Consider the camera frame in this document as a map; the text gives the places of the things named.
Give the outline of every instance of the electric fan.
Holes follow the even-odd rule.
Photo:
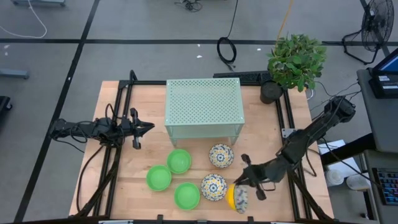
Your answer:
[[[361,30],[345,35],[343,37],[343,46],[344,53],[367,65],[374,62],[377,52],[388,41],[391,35],[392,25],[394,24],[394,6],[391,0],[371,0],[369,4],[363,2],[363,6],[365,12],[363,14]],[[361,33],[364,48],[370,52],[374,52],[371,62],[365,62],[347,51],[346,38],[354,36],[351,39],[353,41],[359,33]]]

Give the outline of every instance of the wooden table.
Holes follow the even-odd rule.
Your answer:
[[[94,118],[104,117],[105,106],[114,104],[118,82],[103,82],[95,109]],[[183,182],[193,182],[200,187],[204,176],[210,173],[222,175],[228,184],[238,178],[244,167],[240,159],[243,153],[249,154],[253,164],[259,164],[275,158],[275,153],[282,146],[280,128],[275,103],[265,105],[259,99],[259,86],[242,86],[245,125],[234,146],[235,160],[226,169],[217,169],[208,159],[210,148],[217,143],[228,144],[228,139],[186,139],[178,142],[178,147],[186,149],[192,155],[191,169],[184,174],[173,174],[171,185],[163,192],[151,191],[146,186],[146,174],[151,166],[165,164],[168,154],[174,149],[164,126],[165,85],[134,85],[130,108],[138,110],[139,118],[155,124],[142,139],[142,149],[132,148],[132,137],[126,138],[119,165],[118,179],[113,199],[111,218],[114,219],[144,219],[154,220],[158,214],[163,214],[164,220],[213,220],[213,221],[245,221],[253,216],[255,221],[293,221],[292,204],[289,185],[285,178],[276,185],[274,192],[266,192],[267,200],[259,201],[255,190],[249,189],[249,205],[245,214],[241,215],[229,208],[226,200],[211,202],[201,196],[199,205],[190,211],[178,209],[174,204],[174,190]],[[311,123],[307,99],[304,93],[290,90],[290,102],[294,114],[296,128],[305,128]],[[83,158],[82,166],[99,148],[98,141],[89,140]],[[310,148],[317,149],[316,144]],[[103,164],[103,149],[88,165],[81,184],[80,207],[92,196],[98,186],[101,166]],[[323,175],[319,155],[309,152],[318,177],[305,174],[307,189],[319,206],[333,217],[328,190]],[[303,166],[309,169],[305,160]],[[265,184],[264,188],[273,188]],[[104,213],[108,191],[103,194],[100,214]],[[305,217],[302,196],[297,189],[301,217]],[[76,213],[76,193],[73,198],[70,214]]]

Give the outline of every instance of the gray floor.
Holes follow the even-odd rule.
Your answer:
[[[229,30],[234,1],[202,1],[203,9],[189,13],[174,1],[101,0],[89,39],[218,39]],[[67,0],[67,7],[34,6],[49,32],[46,39],[79,39],[93,0]],[[289,1],[240,1],[232,39],[274,40]],[[320,40],[339,41],[359,29],[359,1],[301,0],[295,2],[284,34],[306,33]],[[42,28],[24,6],[0,2],[0,26],[24,35],[40,35]],[[12,38],[0,30],[0,38]],[[391,41],[398,40],[393,32]],[[0,44],[0,67],[30,71],[30,79],[0,78],[0,95],[12,97],[14,108],[0,130],[0,223],[11,222],[39,153],[57,104],[77,44]],[[237,45],[236,71],[265,70],[270,45]],[[350,48],[371,58],[362,47]],[[323,76],[318,79],[330,93],[356,81],[356,71],[366,68],[347,57],[342,47],[328,47]],[[91,119],[103,80],[120,80],[134,69],[140,80],[209,78],[228,72],[215,45],[114,45],[86,44],[72,80],[61,117],[71,121]],[[359,89],[353,86],[345,93]],[[328,99],[317,85],[310,108]],[[347,124],[330,130],[328,140],[349,142],[370,132],[362,96],[353,98],[357,113]],[[315,108],[316,116],[321,107]],[[25,220],[66,217],[69,212],[82,154],[52,142]],[[346,187],[330,189],[336,218],[374,223],[359,218],[365,211],[362,193]]]

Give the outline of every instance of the potted plant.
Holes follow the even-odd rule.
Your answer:
[[[286,90],[297,86],[300,92],[304,86],[314,89],[314,78],[321,77],[326,59],[326,47],[320,44],[317,39],[309,39],[303,34],[291,35],[290,39],[280,38],[271,54],[267,54],[272,82],[261,86],[261,100],[272,103],[282,95],[280,88]]]

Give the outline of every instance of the green plastic bowl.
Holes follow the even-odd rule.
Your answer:
[[[200,192],[193,183],[180,184],[174,192],[175,204],[183,210],[194,209],[200,201]]]
[[[167,157],[167,167],[175,174],[182,174],[191,167],[191,155],[183,149],[174,149]]]
[[[164,190],[170,185],[171,181],[172,173],[166,166],[153,166],[147,173],[147,185],[152,190]]]

